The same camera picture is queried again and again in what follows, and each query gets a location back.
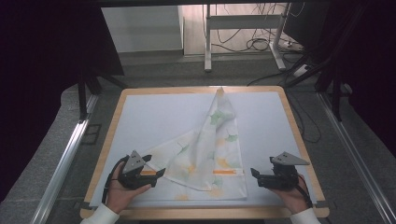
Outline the white leaf print cloth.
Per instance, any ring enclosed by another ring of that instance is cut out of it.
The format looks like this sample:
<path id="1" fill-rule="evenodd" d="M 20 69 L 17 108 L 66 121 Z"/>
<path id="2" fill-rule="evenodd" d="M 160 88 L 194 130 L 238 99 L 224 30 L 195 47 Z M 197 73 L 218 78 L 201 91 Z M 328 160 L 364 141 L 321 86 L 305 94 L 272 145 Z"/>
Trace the white leaf print cloth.
<path id="1" fill-rule="evenodd" d="M 236 117 L 224 89 L 202 125 L 147 150 L 148 166 L 164 171 L 147 201 L 244 200 L 248 196 Z"/>

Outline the white cabinet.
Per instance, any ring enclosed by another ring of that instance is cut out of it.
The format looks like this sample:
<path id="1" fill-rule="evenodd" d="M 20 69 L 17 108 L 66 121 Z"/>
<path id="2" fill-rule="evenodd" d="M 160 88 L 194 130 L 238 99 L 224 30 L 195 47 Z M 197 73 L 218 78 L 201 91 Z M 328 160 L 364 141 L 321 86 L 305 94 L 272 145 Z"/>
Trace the white cabinet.
<path id="1" fill-rule="evenodd" d="M 117 52 L 183 49 L 181 7 L 102 7 Z"/>

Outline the person's right hand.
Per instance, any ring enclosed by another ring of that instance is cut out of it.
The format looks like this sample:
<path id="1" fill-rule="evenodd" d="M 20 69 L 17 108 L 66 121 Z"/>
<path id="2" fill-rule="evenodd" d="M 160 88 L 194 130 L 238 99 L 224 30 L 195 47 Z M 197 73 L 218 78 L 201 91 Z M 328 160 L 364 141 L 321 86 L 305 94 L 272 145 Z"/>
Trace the person's right hand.
<path id="1" fill-rule="evenodd" d="M 289 191 L 272 189 L 272 192 L 280 197 L 284 205 L 292 214 L 300 213 L 309 208 L 304 197 L 305 195 L 308 195 L 308 189 L 303 175 L 299 175 L 298 188 Z"/>

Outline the person's left hand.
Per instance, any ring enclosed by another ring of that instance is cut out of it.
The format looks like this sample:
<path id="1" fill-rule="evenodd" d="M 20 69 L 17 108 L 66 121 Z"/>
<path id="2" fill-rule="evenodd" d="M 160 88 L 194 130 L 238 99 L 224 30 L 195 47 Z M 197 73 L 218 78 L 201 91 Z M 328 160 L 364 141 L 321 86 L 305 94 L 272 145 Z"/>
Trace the person's left hand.
<path id="1" fill-rule="evenodd" d="M 125 208 L 128 207 L 130 202 L 138 195 L 148 191 L 151 185 L 143 186 L 139 189 L 129 190 L 126 189 L 118 181 L 119 171 L 116 171 L 112 179 L 107 193 L 106 206 L 114 213 L 119 214 Z"/>

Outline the dark curtain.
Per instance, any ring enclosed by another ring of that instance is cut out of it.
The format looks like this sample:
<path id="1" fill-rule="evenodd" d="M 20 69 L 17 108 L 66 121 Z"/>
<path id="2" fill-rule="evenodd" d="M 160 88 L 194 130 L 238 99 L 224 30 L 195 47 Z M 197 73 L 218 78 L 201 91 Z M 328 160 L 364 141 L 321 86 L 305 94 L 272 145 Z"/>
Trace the dark curtain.
<path id="1" fill-rule="evenodd" d="M 349 103 L 396 157 L 396 0 L 330 0 L 326 38 L 365 3 L 341 50 L 338 72 L 352 93 Z"/>
<path id="2" fill-rule="evenodd" d="M 123 72 L 98 0 L 0 0 L 0 202 L 85 79 Z"/>

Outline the aluminium rail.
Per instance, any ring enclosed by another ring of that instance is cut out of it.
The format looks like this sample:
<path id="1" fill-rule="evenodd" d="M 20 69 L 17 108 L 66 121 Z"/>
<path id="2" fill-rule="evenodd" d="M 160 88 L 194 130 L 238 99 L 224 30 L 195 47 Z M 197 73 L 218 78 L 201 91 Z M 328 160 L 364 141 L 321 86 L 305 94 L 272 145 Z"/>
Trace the aluminium rail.
<path id="1" fill-rule="evenodd" d="M 82 137 L 88 127 L 98 99 L 98 95 L 90 96 L 88 103 L 86 104 L 87 115 L 82 121 L 78 122 L 74 131 L 72 132 L 72 135 L 64 149 L 64 153 L 58 162 L 58 165 L 29 224 L 46 224 L 50 215 L 50 211 L 56 201 L 72 161 L 77 153 Z"/>
<path id="2" fill-rule="evenodd" d="M 361 154 L 359 153 L 356 145 L 351 139 L 342 121 L 339 121 L 331 109 L 331 102 L 325 93 L 318 93 L 322 107 L 324 108 L 333 128 L 335 129 L 340 141 L 343 144 L 346 153 L 355 167 L 363 186 L 368 191 L 376 210 L 382 217 L 385 224 L 396 224 L 396 212 L 393 210 L 389 199 L 386 197 L 384 191 L 380 188 L 375 181 L 372 173 L 364 162 Z"/>

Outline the white power strip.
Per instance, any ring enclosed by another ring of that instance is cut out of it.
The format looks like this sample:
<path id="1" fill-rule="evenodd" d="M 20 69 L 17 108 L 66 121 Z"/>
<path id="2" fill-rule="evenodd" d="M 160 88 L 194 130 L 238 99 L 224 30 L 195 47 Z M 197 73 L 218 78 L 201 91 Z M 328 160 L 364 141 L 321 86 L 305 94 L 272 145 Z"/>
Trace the white power strip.
<path id="1" fill-rule="evenodd" d="M 288 50 L 288 51 L 303 51 L 304 47 L 299 44 L 298 42 L 293 42 L 291 40 L 281 40 L 279 46 L 283 50 Z"/>

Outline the black metal stand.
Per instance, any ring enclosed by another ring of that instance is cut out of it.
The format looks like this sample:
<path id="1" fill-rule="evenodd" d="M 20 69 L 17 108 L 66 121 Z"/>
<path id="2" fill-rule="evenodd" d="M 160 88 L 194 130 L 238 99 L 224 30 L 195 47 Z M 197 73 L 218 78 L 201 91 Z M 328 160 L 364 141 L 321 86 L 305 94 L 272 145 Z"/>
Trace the black metal stand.
<path id="1" fill-rule="evenodd" d="M 313 75 L 320 73 L 318 80 L 315 84 L 315 90 L 317 92 L 325 92 L 330 85 L 332 85 L 331 93 L 331 111 L 332 114 L 338 121 L 341 121 L 339 105 L 340 97 L 342 96 L 341 91 L 341 76 L 337 72 L 337 67 L 340 62 L 340 57 L 342 55 L 342 50 L 346 46 L 348 39 L 350 38 L 357 22 L 361 17 L 361 5 L 357 4 L 357 7 L 350 11 L 346 15 L 346 18 L 341 25 L 333 31 L 332 42 L 327 44 L 327 47 L 332 48 L 328 57 L 321 63 L 314 66 L 311 70 L 303 73 L 301 76 L 295 78 L 290 82 L 286 82 L 284 87 L 291 88 L 299 84 L 300 82 L 312 77 Z"/>
<path id="2" fill-rule="evenodd" d="M 109 81 L 110 83 L 118 86 L 122 90 L 128 89 L 129 86 L 113 76 L 104 73 L 96 68 L 91 68 L 88 71 L 82 71 L 78 75 L 78 103 L 79 103 L 79 123 L 82 123 L 88 117 L 87 97 L 86 90 L 88 88 L 90 93 L 98 95 L 102 92 L 102 86 L 98 78 Z"/>

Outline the dark floor hatch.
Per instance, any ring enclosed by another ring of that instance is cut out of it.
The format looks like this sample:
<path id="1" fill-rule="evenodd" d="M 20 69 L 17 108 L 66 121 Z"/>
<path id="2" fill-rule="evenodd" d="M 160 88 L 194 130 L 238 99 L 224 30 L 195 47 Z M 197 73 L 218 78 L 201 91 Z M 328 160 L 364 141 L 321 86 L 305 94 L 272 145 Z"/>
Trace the dark floor hatch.
<path id="1" fill-rule="evenodd" d="M 81 144 L 88 146 L 95 145 L 98 140 L 101 128 L 101 124 L 90 124 L 83 135 Z"/>

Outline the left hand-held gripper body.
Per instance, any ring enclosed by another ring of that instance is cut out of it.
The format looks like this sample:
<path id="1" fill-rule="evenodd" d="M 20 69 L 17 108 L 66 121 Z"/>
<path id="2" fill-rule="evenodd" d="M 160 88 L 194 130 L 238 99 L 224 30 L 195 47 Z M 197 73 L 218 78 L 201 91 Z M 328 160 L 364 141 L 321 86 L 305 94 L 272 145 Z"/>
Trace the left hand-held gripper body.
<path id="1" fill-rule="evenodd" d="M 139 189 L 146 185 L 151 185 L 152 188 L 156 186 L 156 174 L 141 175 L 146 164 L 142 158 L 143 157 L 134 150 L 130 156 L 124 159 L 125 163 L 121 166 L 118 180 L 125 188 Z"/>

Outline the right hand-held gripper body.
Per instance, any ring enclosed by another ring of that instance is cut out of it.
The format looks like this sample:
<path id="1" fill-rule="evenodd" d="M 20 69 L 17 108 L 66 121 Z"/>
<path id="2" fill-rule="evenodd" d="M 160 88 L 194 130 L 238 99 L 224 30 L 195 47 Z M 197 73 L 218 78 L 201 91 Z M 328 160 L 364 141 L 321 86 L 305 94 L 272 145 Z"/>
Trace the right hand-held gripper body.
<path id="1" fill-rule="evenodd" d="M 265 187 L 268 189 L 290 190 L 298 183 L 298 172 L 296 165 L 309 165 L 308 161 L 298 158 L 288 152 L 283 152 L 276 157 L 271 157 L 273 164 L 273 175 L 265 178 Z"/>

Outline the white metal desk frame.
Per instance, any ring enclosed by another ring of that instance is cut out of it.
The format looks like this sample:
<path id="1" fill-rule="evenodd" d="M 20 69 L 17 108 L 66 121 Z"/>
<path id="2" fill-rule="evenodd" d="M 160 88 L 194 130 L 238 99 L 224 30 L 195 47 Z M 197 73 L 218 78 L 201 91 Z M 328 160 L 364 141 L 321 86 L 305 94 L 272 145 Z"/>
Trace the white metal desk frame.
<path id="1" fill-rule="evenodd" d="M 211 31 L 230 29 L 276 29 L 274 39 L 269 42 L 269 48 L 278 69 L 285 71 L 286 65 L 279 53 L 278 44 L 289 8 L 290 3 L 287 3 L 281 14 L 212 16 L 211 6 L 207 5 L 205 14 L 205 71 L 210 72 L 212 70 Z"/>

